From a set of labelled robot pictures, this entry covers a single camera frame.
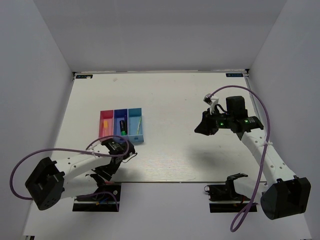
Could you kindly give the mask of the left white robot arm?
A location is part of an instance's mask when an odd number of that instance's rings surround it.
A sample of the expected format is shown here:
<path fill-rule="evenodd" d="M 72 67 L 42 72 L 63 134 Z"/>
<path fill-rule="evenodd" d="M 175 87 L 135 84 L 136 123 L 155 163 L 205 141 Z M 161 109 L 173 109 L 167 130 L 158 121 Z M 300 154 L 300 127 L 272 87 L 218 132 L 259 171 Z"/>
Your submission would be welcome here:
<path fill-rule="evenodd" d="M 122 161 L 135 153 L 130 141 L 109 138 L 67 159 L 46 157 L 36 165 L 25 187 L 40 211 L 64 198 L 90 195 L 99 200 Z"/>

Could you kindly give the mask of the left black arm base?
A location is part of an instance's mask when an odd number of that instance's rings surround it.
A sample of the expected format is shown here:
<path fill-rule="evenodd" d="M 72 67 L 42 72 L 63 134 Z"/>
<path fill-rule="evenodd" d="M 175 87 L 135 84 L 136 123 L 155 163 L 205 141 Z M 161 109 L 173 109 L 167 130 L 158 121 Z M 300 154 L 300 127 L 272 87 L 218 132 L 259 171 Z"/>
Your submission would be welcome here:
<path fill-rule="evenodd" d="M 72 211 L 117 213 L 120 210 L 121 190 L 120 183 L 100 186 L 94 194 L 77 196 L 73 201 Z"/>

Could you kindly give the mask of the green capped black highlighter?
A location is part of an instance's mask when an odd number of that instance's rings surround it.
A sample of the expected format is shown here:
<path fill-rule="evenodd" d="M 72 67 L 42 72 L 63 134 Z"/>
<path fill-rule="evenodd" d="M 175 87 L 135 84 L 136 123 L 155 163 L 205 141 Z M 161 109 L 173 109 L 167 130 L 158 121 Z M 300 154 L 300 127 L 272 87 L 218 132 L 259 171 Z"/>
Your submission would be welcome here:
<path fill-rule="evenodd" d="M 120 127 L 120 135 L 121 136 L 126 136 L 126 132 L 124 129 L 124 120 L 119 121 L 119 127 Z"/>

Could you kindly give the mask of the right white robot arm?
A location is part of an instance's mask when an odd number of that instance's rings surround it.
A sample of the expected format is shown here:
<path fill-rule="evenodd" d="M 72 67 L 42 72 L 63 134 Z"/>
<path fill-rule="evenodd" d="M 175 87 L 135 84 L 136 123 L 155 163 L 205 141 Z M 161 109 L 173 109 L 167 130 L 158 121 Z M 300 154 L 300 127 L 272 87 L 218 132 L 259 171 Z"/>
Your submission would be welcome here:
<path fill-rule="evenodd" d="M 311 183 L 298 177 L 281 159 L 272 144 L 264 139 L 264 126 L 256 116 L 249 116 L 242 96 L 226 98 L 226 109 L 216 96 L 204 97 L 209 108 L 202 113 L 195 133 L 212 136 L 220 129 L 229 129 L 248 148 L 262 168 L 265 184 L 256 187 L 256 181 L 245 173 L 227 177 L 222 186 L 208 185 L 204 188 L 212 202 L 239 201 L 250 197 L 262 207 L 264 214 L 275 220 L 297 214 L 307 209 Z"/>

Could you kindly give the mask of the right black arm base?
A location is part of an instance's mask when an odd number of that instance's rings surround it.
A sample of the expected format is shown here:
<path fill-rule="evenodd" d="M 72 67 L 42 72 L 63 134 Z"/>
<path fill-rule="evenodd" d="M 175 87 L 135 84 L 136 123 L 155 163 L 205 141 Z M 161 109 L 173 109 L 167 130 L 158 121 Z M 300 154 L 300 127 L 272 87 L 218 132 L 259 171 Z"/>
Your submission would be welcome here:
<path fill-rule="evenodd" d="M 231 196 L 225 184 L 206 185 L 204 192 L 209 196 L 209 211 L 215 214 L 238 213 L 250 201 L 237 193 Z"/>

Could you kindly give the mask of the orange capped highlighter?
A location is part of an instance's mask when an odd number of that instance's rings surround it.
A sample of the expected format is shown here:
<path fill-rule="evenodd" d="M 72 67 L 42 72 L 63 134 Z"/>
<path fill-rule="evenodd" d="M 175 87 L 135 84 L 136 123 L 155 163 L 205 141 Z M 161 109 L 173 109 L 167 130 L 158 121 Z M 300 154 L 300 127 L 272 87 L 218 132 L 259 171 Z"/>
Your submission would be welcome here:
<path fill-rule="evenodd" d="M 103 120 L 103 136 L 109 135 L 109 123 L 107 119 Z"/>

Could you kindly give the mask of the purple capped black highlighter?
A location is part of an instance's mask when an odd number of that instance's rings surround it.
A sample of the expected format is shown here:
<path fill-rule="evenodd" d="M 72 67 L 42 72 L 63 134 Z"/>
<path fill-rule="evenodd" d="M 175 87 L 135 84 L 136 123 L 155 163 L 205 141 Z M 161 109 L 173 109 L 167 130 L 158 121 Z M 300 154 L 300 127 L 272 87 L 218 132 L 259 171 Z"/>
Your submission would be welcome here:
<path fill-rule="evenodd" d="M 127 135 L 128 134 L 128 117 L 126 114 L 124 115 L 124 130 L 125 130 L 125 134 Z"/>

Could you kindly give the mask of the yellow pink highlighter pen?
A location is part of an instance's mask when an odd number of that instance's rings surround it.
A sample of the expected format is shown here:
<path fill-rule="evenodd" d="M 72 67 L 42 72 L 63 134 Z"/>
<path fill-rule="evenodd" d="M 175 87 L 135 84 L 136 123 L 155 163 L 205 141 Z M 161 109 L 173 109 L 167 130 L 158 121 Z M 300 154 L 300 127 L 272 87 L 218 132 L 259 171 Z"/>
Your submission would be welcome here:
<path fill-rule="evenodd" d="M 138 135 L 138 134 L 139 134 L 139 132 L 140 132 L 141 122 L 142 122 L 142 115 L 140 116 L 139 121 L 138 121 L 137 131 L 136 131 L 136 134 L 137 134 L 137 135 Z"/>

